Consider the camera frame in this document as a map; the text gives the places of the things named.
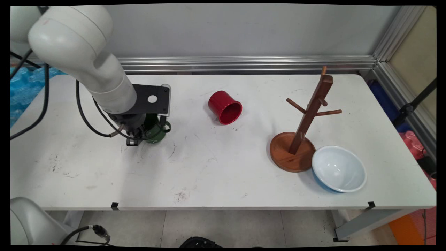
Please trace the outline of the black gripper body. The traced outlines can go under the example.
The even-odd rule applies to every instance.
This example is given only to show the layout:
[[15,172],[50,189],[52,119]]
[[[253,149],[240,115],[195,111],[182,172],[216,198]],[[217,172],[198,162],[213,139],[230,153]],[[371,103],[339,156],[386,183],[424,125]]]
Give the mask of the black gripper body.
[[110,118],[118,126],[124,125],[123,130],[127,136],[131,138],[143,138],[144,122],[146,119],[145,113],[137,114],[111,114]]

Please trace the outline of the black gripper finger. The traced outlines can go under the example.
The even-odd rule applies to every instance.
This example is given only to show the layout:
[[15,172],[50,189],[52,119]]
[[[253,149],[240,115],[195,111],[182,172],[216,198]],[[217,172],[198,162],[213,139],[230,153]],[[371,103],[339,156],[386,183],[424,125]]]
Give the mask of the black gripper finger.
[[126,131],[127,133],[127,146],[139,146],[141,142],[141,130]]
[[146,127],[139,127],[139,129],[141,130],[141,138],[144,141],[152,141],[154,138],[154,127],[151,128],[146,128]]

